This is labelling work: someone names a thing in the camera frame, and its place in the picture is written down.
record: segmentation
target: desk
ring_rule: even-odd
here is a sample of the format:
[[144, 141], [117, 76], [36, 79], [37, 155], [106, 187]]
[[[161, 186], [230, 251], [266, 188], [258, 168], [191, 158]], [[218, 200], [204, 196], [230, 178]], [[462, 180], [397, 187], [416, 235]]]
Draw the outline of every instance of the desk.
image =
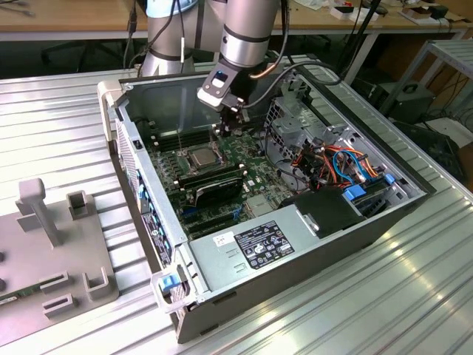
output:
[[[324, 70], [308, 69], [330, 80]], [[6, 345], [0, 354], [473, 354], [473, 195], [346, 84], [330, 90], [437, 194], [374, 245], [178, 345], [149, 287], [150, 270], [109, 160], [98, 108], [99, 81], [133, 75], [0, 81], [0, 214], [16, 208], [15, 192], [5, 187], [9, 172], [23, 178], [41, 166], [50, 202], [79, 189], [93, 194], [120, 289], [114, 302]], [[312, 95], [317, 110], [337, 123], [334, 109], [315, 90]], [[25, 127], [27, 136], [21, 135]], [[64, 169], [66, 159], [75, 164]]]
[[[73, 39], [126, 38], [126, 24], [132, 0], [28, 0], [36, 14], [28, 18], [22, 14], [0, 11], [0, 41], [66, 41]], [[353, 28], [350, 20], [338, 20], [326, 7], [318, 11], [290, 2], [290, 34], [330, 35], [348, 34]], [[455, 33], [460, 39], [470, 28], [459, 22], [449, 28], [439, 24], [419, 26], [399, 15], [400, 7], [387, 7], [389, 14], [380, 17], [368, 28], [368, 34], [345, 81], [351, 83], [366, 59], [378, 35], [382, 33]], [[134, 38], [147, 37], [147, 20], [137, 9], [137, 32]], [[276, 17], [273, 34], [281, 34], [281, 19]]]

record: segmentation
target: circuit board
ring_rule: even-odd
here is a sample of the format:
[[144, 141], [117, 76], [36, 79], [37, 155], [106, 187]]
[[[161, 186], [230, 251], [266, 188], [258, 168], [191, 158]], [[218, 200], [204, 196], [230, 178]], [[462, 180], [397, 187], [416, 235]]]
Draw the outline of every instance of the circuit board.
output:
[[[258, 140], [259, 137], [242, 132], [241, 135], [218, 136], [208, 143], [167, 152], [159, 152], [154, 147], [148, 149], [160, 181], [189, 238], [196, 239], [268, 213], [277, 209], [285, 198], [295, 194], [277, 176], [266, 157], [260, 156]], [[244, 167], [226, 172], [234, 166]], [[179, 180], [217, 172], [226, 172], [226, 177], [241, 178], [241, 192], [220, 203], [197, 208], [189, 189], [176, 187]], [[209, 178], [203, 185], [211, 185], [223, 175]]]

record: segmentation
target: black cable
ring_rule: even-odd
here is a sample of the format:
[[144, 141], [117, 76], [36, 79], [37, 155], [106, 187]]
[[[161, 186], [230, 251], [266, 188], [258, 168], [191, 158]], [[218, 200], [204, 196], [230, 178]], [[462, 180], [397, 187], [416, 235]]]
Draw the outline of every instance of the black cable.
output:
[[363, 43], [364, 31], [368, 27], [368, 24], [370, 23], [371, 18], [372, 18], [373, 14], [375, 13], [375, 11], [378, 8], [380, 3], [381, 3], [381, 0], [373, 0], [373, 2], [371, 3], [370, 10], [368, 11], [367, 16], [365, 17], [365, 19], [363, 20], [363, 23], [361, 24], [360, 28], [358, 29], [358, 33], [356, 34], [355, 40], [351, 41], [351, 43], [348, 44], [349, 49], [350, 49], [347, 52], [348, 54], [343, 55], [342, 56], [343, 58], [340, 60], [340, 64], [337, 65], [338, 72], [342, 72], [342, 67], [344, 66], [343, 64], [344, 64], [344, 62], [346, 62], [345, 58], [347, 56], [349, 56], [350, 53], [356, 53], [356, 51], [359, 50], [359, 48], [361, 48], [361, 44]]
[[128, 17], [128, 24], [126, 30], [128, 31], [128, 39], [126, 40], [125, 53], [123, 54], [123, 68], [126, 69], [126, 57], [128, 56], [128, 51], [130, 44], [132, 42], [133, 33], [136, 32], [137, 26], [137, 14], [136, 14], [136, 0], [133, 1], [133, 7], [130, 10]]
[[361, 8], [362, 8], [362, 3], [363, 3], [363, 0], [360, 0], [360, 6], [358, 7], [358, 14], [356, 15], [356, 21], [355, 21], [355, 24], [353, 25], [353, 28], [352, 28], [352, 32], [350, 33], [350, 35], [348, 36], [348, 41], [347, 43], [345, 44], [345, 47], [343, 47], [343, 50], [341, 51], [340, 53], [340, 56], [338, 57], [338, 62], [337, 62], [337, 67], [341, 64], [341, 60], [343, 59], [346, 51], [347, 51], [347, 48], [348, 48], [348, 43], [350, 42], [350, 39], [352, 38], [353, 36], [353, 33], [355, 33], [355, 30], [356, 30], [356, 25], [358, 24], [358, 19], [360, 18], [360, 13], [361, 13]]
[[135, 62], [136, 58], [142, 57], [142, 56], [147, 54], [147, 52], [151, 49], [151, 47], [156, 42], [156, 40], [159, 38], [159, 36], [161, 36], [163, 34], [163, 32], [166, 30], [166, 28], [168, 28], [168, 26], [170, 25], [170, 23], [172, 21], [172, 16], [174, 15], [174, 6], [176, 5], [176, 1], [177, 0], [173, 0], [173, 2], [172, 2], [171, 12], [169, 13], [168, 21], [166, 21], [164, 26], [161, 27], [161, 29], [156, 33], [156, 35], [153, 37], [153, 39], [146, 44], [144, 49], [132, 58], [132, 60], [130, 61], [130, 64], [129, 64], [129, 68], [132, 67], [132, 65]]
[[[243, 105], [241, 106], [241, 109], [250, 109], [251, 107], [255, 107], [257, 104], [259, 104], [261, 101], [263, 101], [265, 99], [266, 96], [268, 96], [271, 92], [271, 90], [274, 89], [274, 87], [276, 86], [276, 84], [278, 84], [278, 82], [284, 78], [284, 76], [290, 72], [292, 69], [295, 69], [297, 67], [302, 67], [302, 66], [305, 66], [305, 65], [316, 65], [316, 66], [319, 66], [319, 67], [324, 67], [324, 68], [328, 68], [332, 71], [335, 71], [335, 68], [332, 67], [331, 65], [329, 64], [326, 64], [322, 61], [300, 61], [299, 63], [295, 63], [289, 67], [287, 67], [286, 69], [284, 69], [281, 74], [278, 75], [278, 77], [276, 79], [274, 79], [273, 83], [268, 87], [268, 89], [265, 91], [265, 93], [263, 95], [261, 95], [257, 100], [255, 100], [254, 102], [252, 102], [251, 104], [246, 104], [246, 105]], [[317, 81], [319, 82], [320, 84], [322, 85], [327, 85], [327, 86], [333, 86], [333, 85], [338, 85], [341, 83], [341, 78], [338, 78], [337, 80], [335, 81], [322, 81], [322, 80], [319, 80], [319, 79], [316, 79], [314, 78], [314, 81]]]
[[278, 58], [276, 61], [271, 64], [266, 70], [261, 72], [260, 74], [250, 75], [250, 78], [253, 80], [257, 80], [260, 78], [264, 78], [270, 72], [272, 72], [279, 63], [281, 63], [282, 57], [284, 56], [284, 52], [287, 46], [287, 39], [289, 37], [289, 23], [290, 23], [290, 14], [289, 14], [289, 5], [287, 4], [287, 0], [281, 0], [281, 25], [282, 25], [282, 46], [281, 50], [279, 51]]
[[297, 176], [297, 175], [295, 175], [295, 174], [291, 174], [290, 172], [286, 172], [285, 170], [282, 170], [282, 169], [278, 168], [278, 167], [276, 166], [276, 164], [271, 161], [271, 159], [269, 158], [269, 155], [268, 155], [268, 133], [269, 133], [269, 127], [266, 128], [266, 134], [265, 134], [265, 156], [266, 156], [266, 159], [268, 160], [268, 162], [269, 162], [274, 168], [278, 169], [282, 174], [286, 174], [286, 175], [288, 175], [288, 176], [292, 176], [292, 177], [295, 178], [296, 180], [300, 180], [300, 181], [302, 181], [303, 183], [307, 183], [307, 181], [304, 180], [303, 178], [301, 178], [301, 177], [299, 177], [299, 176]]
[[443, 105], [442, 107], [442, 111], [444, 111], [448, 106], [450, 106], [451, 102], [453, 102], [453, 100], [455, 99], [455, 91], [457, 91], [457, 86], [458, 86], [458, 83], [460, 82], [460, 72], [458, 72], [458, 78], [457, 78], [457, 82], [455, 83], [455, 87], [453, 88], [453, 92], [452, 92], [452, 95], [450, 96], [449, 100], [447, 100], [447, 102], [445, 103], [445, 105]]
[[[183, 38], [186, 37], [185, 33], [184, 33], [184, 20], [183, 20], [183, 12], [181, 11], [180, 9], [180, 1], [177, 0], [177, 9], [179, 10], [179, 15], [180, 15], [180, 30], [181, 32], [183, 33]], [[181, 58], [182, 60], [182, 63], [180, 64], [180, 73], [182, 74], [183, 71], [184, 71], [184, 58]]]

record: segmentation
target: expansion slot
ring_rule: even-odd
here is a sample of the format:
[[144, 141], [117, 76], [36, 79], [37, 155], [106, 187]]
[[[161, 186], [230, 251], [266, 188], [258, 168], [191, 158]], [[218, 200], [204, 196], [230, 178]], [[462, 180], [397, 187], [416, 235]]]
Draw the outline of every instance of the expansion slot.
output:
[[179, 179], [179, 187], [181, 189], [192, 189], [195, 186], [202, 185], [204, 183], [213, 182], [216, 179], [228, 178], [230, 174], [235, 172], [241, 172], [239, 164], [234, 166], [228, 166], [226, 168], [214, 170], [212, 172], [206, 172], [201, 175], [185, 177]]
[[189, 132], [185, 134], [172, 135], [168, 137], [158, 138], [157, 146], [161, 152], [170, 152], [181, 148], [188, 148], [190, 146], [196, 146], [210, 142], [210, 134], [208, 130], [200, 130], [196, 132]]

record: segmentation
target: power supply label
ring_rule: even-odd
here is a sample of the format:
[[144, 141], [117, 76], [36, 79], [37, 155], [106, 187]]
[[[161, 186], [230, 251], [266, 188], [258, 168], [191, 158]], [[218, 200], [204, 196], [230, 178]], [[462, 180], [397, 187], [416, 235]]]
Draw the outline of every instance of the power supply label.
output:
[[294, 252], [286, 236], [275, 221], [236, 234], [235, 240], [242, 249], [251, 268], [258, 269]]

